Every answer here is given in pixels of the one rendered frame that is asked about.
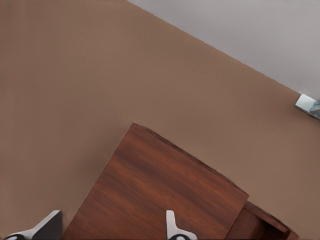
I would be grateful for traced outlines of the silver frame post foot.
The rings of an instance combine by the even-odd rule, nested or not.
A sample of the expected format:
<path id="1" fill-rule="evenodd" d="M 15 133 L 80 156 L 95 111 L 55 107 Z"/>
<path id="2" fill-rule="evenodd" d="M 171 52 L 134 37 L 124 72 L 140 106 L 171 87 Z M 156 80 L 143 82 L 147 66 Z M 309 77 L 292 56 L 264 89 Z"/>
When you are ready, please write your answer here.
<path id="1" fill-rule="evenodd" d="M 294 106 L 320 120 L 320 99 L 313 99 L 302 93 L 299 95 Z"/>

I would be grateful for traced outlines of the dark wooden box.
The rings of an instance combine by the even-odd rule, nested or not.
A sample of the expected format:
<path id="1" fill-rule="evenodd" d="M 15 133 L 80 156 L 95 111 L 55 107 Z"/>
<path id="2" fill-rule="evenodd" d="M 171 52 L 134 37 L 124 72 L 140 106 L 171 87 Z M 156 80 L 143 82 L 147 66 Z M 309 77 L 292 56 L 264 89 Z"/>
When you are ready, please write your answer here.
<path id="1" fill-rule="evenodd" d="M 293 240 L 234 183 L 154 131 L 132 124 L 66 228 L 65 240 L 165 240 L 166 212 L 198 240 Z"/>

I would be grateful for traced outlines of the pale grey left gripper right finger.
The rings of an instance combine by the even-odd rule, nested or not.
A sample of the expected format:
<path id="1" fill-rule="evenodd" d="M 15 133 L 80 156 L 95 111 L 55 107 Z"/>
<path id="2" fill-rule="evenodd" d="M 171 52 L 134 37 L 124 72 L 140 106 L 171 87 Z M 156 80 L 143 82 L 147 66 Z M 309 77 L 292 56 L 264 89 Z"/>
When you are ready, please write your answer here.
<path id="1" fill-rule="evenodd" d="M 166 211 L 166 238 L 167 240 L 198 240 L 194 233 L 177 227 L 173 210 Z"/>

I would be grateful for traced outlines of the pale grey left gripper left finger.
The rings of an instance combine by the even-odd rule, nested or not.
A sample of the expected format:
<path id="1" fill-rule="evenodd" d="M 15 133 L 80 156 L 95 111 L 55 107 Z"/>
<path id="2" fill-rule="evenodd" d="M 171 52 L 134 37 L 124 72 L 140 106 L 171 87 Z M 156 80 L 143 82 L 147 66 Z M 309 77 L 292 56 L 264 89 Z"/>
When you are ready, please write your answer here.
<path id="1" fill-rule="evenodd" d="M 59 240 L 63 233 L 63 211 L 54 210 L 35 227 L 12 233 L 4 240 Z"/>

